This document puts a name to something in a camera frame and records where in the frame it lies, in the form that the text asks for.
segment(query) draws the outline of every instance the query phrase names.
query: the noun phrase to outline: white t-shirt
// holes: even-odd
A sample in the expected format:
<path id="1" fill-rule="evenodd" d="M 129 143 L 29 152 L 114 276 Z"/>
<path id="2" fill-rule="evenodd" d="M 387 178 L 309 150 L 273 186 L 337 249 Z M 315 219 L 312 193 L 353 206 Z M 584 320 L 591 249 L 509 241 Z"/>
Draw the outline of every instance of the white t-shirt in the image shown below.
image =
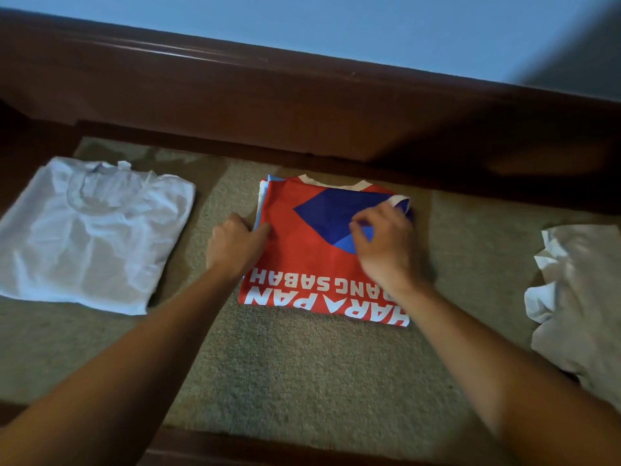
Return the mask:
<path id="1" fill-rule="evenodd" d="M 146 314 L 195 187 L 73 158 L 41 167 L 0 220 L 0 294 Z"/>

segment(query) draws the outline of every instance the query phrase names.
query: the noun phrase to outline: forearm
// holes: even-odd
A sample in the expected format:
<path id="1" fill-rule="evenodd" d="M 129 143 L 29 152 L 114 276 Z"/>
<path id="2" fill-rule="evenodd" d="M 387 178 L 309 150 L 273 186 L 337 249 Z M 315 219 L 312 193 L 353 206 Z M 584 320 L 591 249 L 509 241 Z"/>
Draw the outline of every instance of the forearm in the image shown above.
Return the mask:
<path id="1" fill-rule="evenodd" d="M 620 463 L 615 412 L 430 286 L 395 292 L 483 422 L 523 461 Z"/>
<path id="2" fill-rule="evenodd" d="M 236 284 L 214 268 L 157 308 L 9 425 L 0 464 L 135 463 Z"/>

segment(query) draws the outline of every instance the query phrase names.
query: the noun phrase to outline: folded red shirt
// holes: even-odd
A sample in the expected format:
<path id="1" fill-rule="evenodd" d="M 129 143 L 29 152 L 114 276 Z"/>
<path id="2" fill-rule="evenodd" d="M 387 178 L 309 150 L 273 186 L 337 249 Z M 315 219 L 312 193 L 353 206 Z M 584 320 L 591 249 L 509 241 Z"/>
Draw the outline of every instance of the folded red shirt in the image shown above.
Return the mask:
<path id="1" fill-rule="evenodd" d="M 272 231 L 263 256 L 244 277 L 239 302 L 407 326 L 408 316 L 360 267 L 349 231 L 354 214 L 383 201 L 410 213 L 406 196 L 376 185 L 353 191 L 298 177 L 269 181 L 260 222 L 269 222 Z M 370 239 L 373 228 L 363 232 Z"/>

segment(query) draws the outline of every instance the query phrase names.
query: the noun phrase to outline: beige carpet liner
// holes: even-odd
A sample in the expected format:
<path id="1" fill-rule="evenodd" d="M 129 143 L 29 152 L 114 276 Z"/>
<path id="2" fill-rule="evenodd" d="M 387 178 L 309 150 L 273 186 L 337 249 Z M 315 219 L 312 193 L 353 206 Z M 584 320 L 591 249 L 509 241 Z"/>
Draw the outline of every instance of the beige carpet liner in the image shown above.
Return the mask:
<path id="1" fill-rule="evenodd" d="M 153 305 L 201 274 L 214 225 L 232 211 L 254 216 L 260 179 L 304 172 L 99 139 L 84 139 L 75 156 L 128 160 L 135 170 L 196 183 L 194 210 Z M 309 176 L 328 184 L 358 181 Z M 537 275 L 532 256 L 542 247 L 540 230 L 618 222 L 587 212 L 378 184 L 412 198 L 439 290 L 523 347 L 533 331 L 523 296 Z M 511 462 L 416 327 L 245 307 L 236 299 L 233 294 L 215 321 L 167 425 L 400 459 Z M 139 322 L 80 305 L 0 298 L 0 399 L 32 402 Z"/>

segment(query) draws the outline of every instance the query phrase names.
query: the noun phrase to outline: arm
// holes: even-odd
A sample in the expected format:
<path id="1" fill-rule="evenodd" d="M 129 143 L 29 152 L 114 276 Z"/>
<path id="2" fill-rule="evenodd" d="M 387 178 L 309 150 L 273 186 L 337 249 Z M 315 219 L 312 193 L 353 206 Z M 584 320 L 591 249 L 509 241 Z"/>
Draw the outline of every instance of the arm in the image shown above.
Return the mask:
<path id="1" fill-rule="evenodd" d="M 10 423 L 0 465 L 135 464 L 268 234 L 237 214 L 215 227 L 205 274 Z"/>
<path id="2" fill-rule="evenodd" d="M 364 271 L 428 338 L 492 434 L 527 464 L 621 464 L 621 420 L 554 368 L 535 361 L 422 281 L 414 229 L 387 204 L 351 225 Z M 359 222 L 373 226 L 367 241 Z"/>

